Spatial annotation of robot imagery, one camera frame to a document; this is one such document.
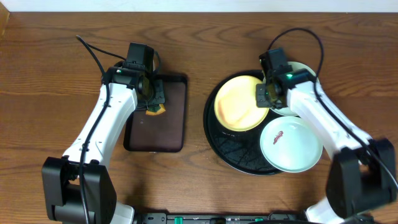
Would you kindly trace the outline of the yellow plate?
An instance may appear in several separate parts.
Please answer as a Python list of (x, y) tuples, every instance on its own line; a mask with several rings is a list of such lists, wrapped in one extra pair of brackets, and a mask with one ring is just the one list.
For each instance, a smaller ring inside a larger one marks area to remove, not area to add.
[(269, 108), (256, 104), (256, 85), (261, 83), (254, 76), (240, 75), (221, 86), (215, 96), (214, 112), (223, 127), (243, 132), (263, 122)]

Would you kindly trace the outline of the pale green plate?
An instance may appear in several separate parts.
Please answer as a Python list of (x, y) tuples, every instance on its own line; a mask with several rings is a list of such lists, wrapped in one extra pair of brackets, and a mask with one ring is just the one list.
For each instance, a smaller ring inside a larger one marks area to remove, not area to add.
[[(308, 70), (313, 76), (316, 75), (316, 73), (304, 63), (289, 61), (288, 64), (292, 66), (294, 72), (304, 68)], [(282, 116), (297, 116), (297, 113), (291, 111), (288, 107), (282, 109), (271, 108), (271, 110)]]

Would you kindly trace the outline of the mint plate with red stain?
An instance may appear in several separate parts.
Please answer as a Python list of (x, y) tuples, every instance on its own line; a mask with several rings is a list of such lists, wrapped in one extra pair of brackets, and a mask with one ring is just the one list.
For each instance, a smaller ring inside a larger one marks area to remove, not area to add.
[(283, 116), (262, 130), (259, 145), (264, 158), (275, 168), (291, 173), (309, 170), (321, 158), (323, 145), (307, 123)]

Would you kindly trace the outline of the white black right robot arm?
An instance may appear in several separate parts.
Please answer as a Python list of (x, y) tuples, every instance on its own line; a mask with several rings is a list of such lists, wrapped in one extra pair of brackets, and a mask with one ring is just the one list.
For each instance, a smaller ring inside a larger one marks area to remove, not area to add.
[(396, 159), (388, 139), (373, 139), (327, 97), (306, 69), (269, 69), (256, 88), (260, 107), (288, 107), (313, 129), (332, 159), (326, 197), (308, 207), (313, 223), (344, 223), (397, 200)]

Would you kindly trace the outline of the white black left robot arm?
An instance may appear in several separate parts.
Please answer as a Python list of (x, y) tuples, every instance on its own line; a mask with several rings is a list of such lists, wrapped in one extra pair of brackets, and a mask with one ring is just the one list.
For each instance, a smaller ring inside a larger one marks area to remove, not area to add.
[(134, 209), (118, 202), (108, 173), (111, 155), (124, 123), (136, 109), (136, 89), (110, 83), (81, 133), (62, 157), (42, 166), (45, 209), (62, 223), (132, 223)]

